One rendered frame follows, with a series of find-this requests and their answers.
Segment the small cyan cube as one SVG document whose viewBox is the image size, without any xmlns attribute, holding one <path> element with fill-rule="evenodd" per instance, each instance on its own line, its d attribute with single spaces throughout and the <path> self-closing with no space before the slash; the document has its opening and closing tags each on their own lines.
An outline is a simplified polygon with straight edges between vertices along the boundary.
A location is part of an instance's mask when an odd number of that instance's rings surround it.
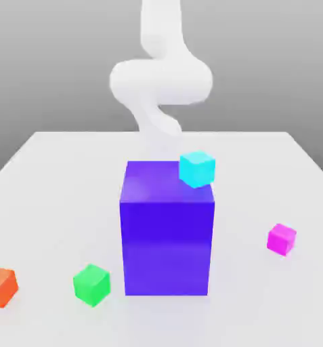
<svg viewBox="0 0 323 347">
<path fill-rule="evenodd" d="M 203 151 L 182 154 L 179 159 L 179 179 L 192 188 L 210 185 L 215 180 L 215 159 Z"/>
</svg>

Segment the small green cube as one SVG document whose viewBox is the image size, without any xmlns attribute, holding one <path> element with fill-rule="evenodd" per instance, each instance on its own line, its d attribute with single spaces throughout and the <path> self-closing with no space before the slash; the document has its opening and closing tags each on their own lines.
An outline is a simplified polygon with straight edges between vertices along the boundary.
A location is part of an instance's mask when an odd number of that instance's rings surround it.
<svg viewBox="0 0 323 347">
<path fill-rule="evenodd" d="M 88 264 L 74 275 L 72 282 L 76 297 L 91 307 L 111 292 L 110 273 L 94 264 Z"/>
</svg>

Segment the small magenta cube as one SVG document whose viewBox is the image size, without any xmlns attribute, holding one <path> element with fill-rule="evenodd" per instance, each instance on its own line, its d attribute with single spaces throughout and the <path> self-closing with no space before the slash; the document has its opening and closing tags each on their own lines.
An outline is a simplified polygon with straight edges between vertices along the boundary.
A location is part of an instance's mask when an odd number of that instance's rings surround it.
<svg viewBox="0 0 323 347">
<path fill-rule="evenodd" d="M 286 256 L 294 247 L 297 231 L 283 224 L 276 224 L 268 233 L 267 248 Z"/>
</svg>

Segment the small orange cube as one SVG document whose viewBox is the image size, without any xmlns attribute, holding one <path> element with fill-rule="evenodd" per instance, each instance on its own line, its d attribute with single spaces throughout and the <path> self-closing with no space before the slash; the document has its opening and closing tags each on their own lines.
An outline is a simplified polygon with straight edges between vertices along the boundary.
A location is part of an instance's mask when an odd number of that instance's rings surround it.
<svg viewBox="0 0 323 347">
<path fill-rule="evenodd" d="M 0 308 L 4 308 L 7 305 L 18 289 L 15 271 L 0 268 Z"/>
</svg>

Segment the large purple box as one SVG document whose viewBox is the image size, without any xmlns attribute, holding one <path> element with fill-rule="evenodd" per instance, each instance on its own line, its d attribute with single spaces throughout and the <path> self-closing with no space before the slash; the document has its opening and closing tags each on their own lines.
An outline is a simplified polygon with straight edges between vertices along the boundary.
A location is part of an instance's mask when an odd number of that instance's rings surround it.
<svg viewBox="0 0 323 347">
<path fill-rule="evenodd" d="M 208 293 L 215 200 L 177 161 L 128 161 L 119 201 L 126 295 Z"/>
</svg>

